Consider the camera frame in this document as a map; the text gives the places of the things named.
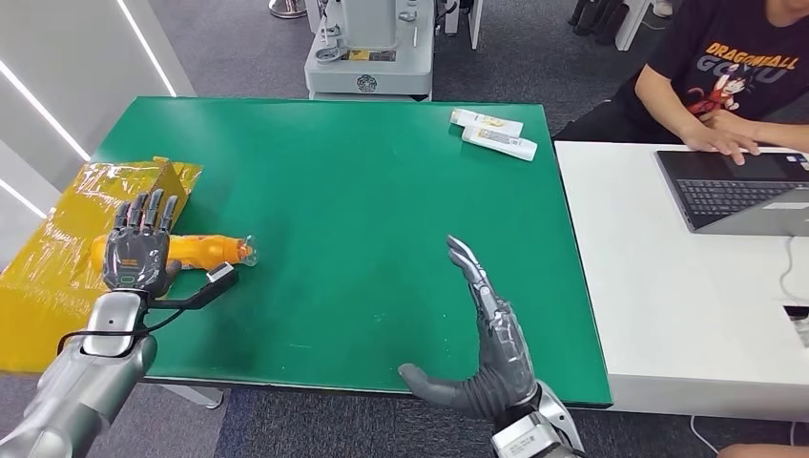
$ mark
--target robotic wrist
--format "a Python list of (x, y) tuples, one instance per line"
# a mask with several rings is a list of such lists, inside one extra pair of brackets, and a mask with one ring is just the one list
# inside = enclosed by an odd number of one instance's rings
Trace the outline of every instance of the robotic wrist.
[(541, 381), (533, 397), (508, 408), (494, 425), (491, 444), (499, 458), (585, 456), (570, 413)]
[(576, 456), (548, 419), (537, 411), (517, 420), (491, 438), (498, 458)]

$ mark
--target laptop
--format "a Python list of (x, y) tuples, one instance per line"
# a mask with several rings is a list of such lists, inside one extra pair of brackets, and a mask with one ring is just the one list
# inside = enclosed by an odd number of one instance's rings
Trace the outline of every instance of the laptop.
[(658, 151), (686, 225), (698, 234), (809, 237), (809, 155)]

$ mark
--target plastic wrap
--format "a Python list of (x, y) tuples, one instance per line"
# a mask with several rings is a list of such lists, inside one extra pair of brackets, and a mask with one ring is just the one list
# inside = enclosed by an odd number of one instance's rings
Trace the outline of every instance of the plastic wrap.
[(118, 205), (162, 188), (178, 197), (176, 220), (201, 169), (162, 158), (85, 164), (0, 275), (0, 370), (44, 370), (59, 338), (84, 327), (107, 290), (91, 267), (90, 247), (110, 231)]

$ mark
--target cartoon print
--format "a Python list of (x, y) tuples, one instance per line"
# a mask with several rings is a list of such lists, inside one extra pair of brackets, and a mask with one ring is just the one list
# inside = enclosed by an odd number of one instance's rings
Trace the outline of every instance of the cartoon print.
[(716, 81), (714, 89), (709, 94), (706, 95), (700, 88), (688, 90), (688, 94), (699, 94), (699, 101), (686, 108), (693, 115), (702, 115), (720, 108), (737, 110), (738, 102), (734, 100), (734, 95), (748, 89), (749, 77), (746, 68), (741, 69), (739, 64), (734, 64)]

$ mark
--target silver robotic arm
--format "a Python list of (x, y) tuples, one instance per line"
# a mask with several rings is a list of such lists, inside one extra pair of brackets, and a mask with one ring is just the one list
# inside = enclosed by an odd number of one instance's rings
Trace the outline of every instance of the silver robotic arm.
[(88, 339), (70, 339), (42, 374), (22, 423), (0, 441), (0, 458), (85, 456), (157, 353), (152, 336), (116, 357), (86, 354), (82, 344)]
[[(199, 309), (239, 279), (224, 263), (208, 272), (207, 283), (188, 300), (159, 301), (179, 266), (167, 266), (168, 229), (176, 197), (166, 202), (156, 227), (162, 191), (125, 203), (107, 239), (104, 281), (112, 291), (99, 297), (87, 327), (59, 342), (56, 359), (36, 386), (23, 421), (0, 440), (0, 458), (73, 458), (87, 455), (95, 438), (110, 427), (135, 384), (155, 361), (152, 331), (182, 312)], [(153, 309), (175, 313), (162, 323), (146, 326)]]

